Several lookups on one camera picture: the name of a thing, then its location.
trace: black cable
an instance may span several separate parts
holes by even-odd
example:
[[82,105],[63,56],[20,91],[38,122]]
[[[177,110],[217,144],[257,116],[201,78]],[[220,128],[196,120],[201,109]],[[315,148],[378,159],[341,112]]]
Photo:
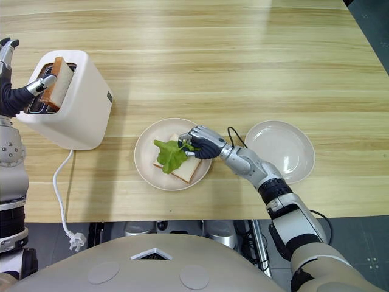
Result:
[[[261,260],[261,259],[252,257],[252,250],[255,251],[255,243],[254,243],[254,240],[252,238],[253,234],[252,234],[251,228],[249,228],[249,230],[247,232],[242,232],[241,230],[238,229],[238,227],[236,225],[236,221],[234,221],[234,227],[235,227],[236,233],[242,237],[242,244],[241,244],[242,255],[251,264],[258,265],[260,270],[262,270],[262,271],[267,270],[270,266],[270,258],[269,258],[269,255],[267,253],[267,250],[266,250],[266,257],[267,257],[266,260]],[[267,238],[264,235],[262,235],[262,236],[266,242],[265,248],[267,248]],[[262,269],[262,264],[266,263],[266,262],[268,263],[266,268]]]
[[230,138],[230,140],[231,140],[232,148],[233,148],[235,145],[234,145],[233,139],[232,139],[232,137],[231,137],[231,132],[230,132],[230,130],[233,130],[233,131],[235,132],[236,136],[238,137],[238,139],[242,142],[243,146],[245,146],[246,148],[248,148],[247,145],[244,143],[243,139],[241,138],[241,136],[239,136],[238,132],[237,132],[233,127],[229,126],[229,127],[227,128],[227,132],[228,132],[229,138]]
[[331,221],[330,221],[327,217],[325,217],[322,213],[320,213],[320,212],[317,212],[317,211],[315,211],[315,210],[309,210],[309,211],[311,211],[312,213],[317,214],[317,215],[323,217],[323,219],[327,221],[328,226],[329,226],[329,240],[328,240],[328,245],[331,245],[331,244],[332,244],[332,236],[333,236],[333,234],[334,234],[334,228],[333,228],[333,226],[332,226]]

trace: gray floor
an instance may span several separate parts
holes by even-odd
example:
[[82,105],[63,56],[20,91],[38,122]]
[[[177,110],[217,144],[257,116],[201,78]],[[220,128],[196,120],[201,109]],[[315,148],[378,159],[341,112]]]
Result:
[[389,74],[389,1],[354,0],[348,9]]
[[[329,232],[326,222],[320,222]],[[333,247],[368,281],[389,291],[389,216],[332,218],[331,222],[334,225]],[[270,220],[260,220],[260,223],[268,241],[272,277],[286,291],[290,291],[290,264],[275,249],[267,228]],[[37,250],[40,269],[75,254],[69,250],[69,240],[61,224],[29,223],[27,227],[30,231],[28,246]],[[88,227],[87,223],[69,224],[70,230],[85,235],[88,234]]]

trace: green lettuce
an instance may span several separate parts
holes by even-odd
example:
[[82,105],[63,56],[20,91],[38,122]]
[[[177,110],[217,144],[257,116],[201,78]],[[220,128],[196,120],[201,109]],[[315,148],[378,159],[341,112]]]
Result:
[[178,169],[181,164],[188,159],[188,156],[183,151],[187,148],[190,151],[196,150],[192,145],[183,142],[181,147],[178,147],[177,141],[162,142],[154,140],[154,145],[159,147],[159,155],[157,161],[163,165],[162,171],[164,173],[171,173]]

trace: bread slice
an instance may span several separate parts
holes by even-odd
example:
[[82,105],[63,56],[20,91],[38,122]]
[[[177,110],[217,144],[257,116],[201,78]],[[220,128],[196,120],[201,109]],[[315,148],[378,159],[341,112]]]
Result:
[[[173,134],[172,137],[170,137],[170,140],[178,141],[178,135]],[[197,159],[195,157],[188,157],[186,161],[184,161],[181,166],[173,170],[171,172],[172,175],[177,176],[178,178],[185,181],[187,184],[190,183],[190,180],[192,179],[193,174],[195,173],[196,169],[198,168],[200,164],[200,159]],[[154,161],[153,163],[156,167],[162,168],[162,164],[160,164],[158,161]]]
[[72,81],[73,71],[66,64],[64,58],[57,57],[55,58],[51,73],[57,76],[57,80],[52,87],[43,93],[41,102],[58,111],[65,98],[67,88]]

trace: plate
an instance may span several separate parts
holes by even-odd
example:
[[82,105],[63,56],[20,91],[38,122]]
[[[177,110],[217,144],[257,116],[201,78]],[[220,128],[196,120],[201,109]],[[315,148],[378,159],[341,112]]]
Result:
[[153,143],[155,139],[166,142],[172,134],[180,135],[196,125],[190,120],[164,119],[152,124],[139,136],[135,145],[134,160],[136,169],[146,182],[161,190],[184,190],[197,184],[207,174],[212,163],[211,159],[200,162],[189,184],[153,166],[159,154],[159,148]]
[[297,127],[268,120],[252,127],[244,140],[260,158],[273,163],[289,184],[311,174],[315,151],[309,138]]

